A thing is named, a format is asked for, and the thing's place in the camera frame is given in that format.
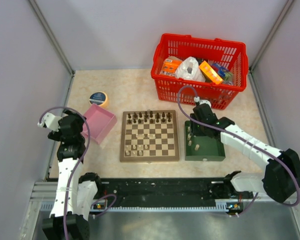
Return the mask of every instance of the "beige tabletop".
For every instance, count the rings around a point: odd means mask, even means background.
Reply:
[[[160,178],[160,177],[224,177],[236,170],[254,173],[260,169],[239,151],[225,148],[222,162],[185,161],[184,123],[187,118],[180,112],[178,104],[158,99],[150,69],[116,69],[77,71],[71,88],[68,107],[84,114],[90,107],[89,97],[95,92],[105,92],[109,97],[108,111],[115,114],[117,123],[100,145],[91,141],[84,157],[82,174],[98,173],[102,178]],[[182,105],[187,113],[192,105]],[[176,110],[180,148],[179,162],[121,163],[120,141],[124,111]],[[225,110],[213,110],[218,118],[223,116],[248,134],[267,142],[259,115],[255,96],[249,81],[244,92],[239,93]],[[51,178],[58,177],[58,161],[53,160]]]

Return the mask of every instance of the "chessboard border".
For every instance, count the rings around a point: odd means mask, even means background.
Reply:
[[[126,124],[127,124],[127,115],[128,113],[139,113],[144,114],[143,111],[124,111],[122,115],[122,126],[121,126],[121,143],[120,143],[120,162],[121,163],[166,163],[166,162],[178,162],[180,160],[179,153],[179,139],[178,139],[178,125],[177,125],[177,112],[176,110],[151,110],[153,114],[162,112],[172,114],[172,123],[173,123],[173,133],[175,134],[174,138],[174,150],[175,156],[158,156],[156,160],[156,156],[138,156],[131,157],[125,156],[125,135],[126,135]]]

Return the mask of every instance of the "pink tray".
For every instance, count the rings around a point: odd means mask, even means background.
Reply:
[[[101,144],[117,122],[117,118],[113,113],[94,103],[83,116],[86,117],[86,121],[89,125],[90,137],[95,140],[97,144]],[[85,124],[83,125],[82,135],[86,138],[88,137],[88,130]]]

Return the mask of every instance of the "white plastic bag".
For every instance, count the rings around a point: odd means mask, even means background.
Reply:
[[[198,82],[205,82],[206,79],[203,76],[198,61],[190,56],[184,60],[175,71],[176,78],[182,78],[185,80],[193,80]]]

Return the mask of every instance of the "yellow box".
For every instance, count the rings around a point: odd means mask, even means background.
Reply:
[[[199,68],[202,73],[215,84],[221,84],[224,81],[206,61],[203,61]]]

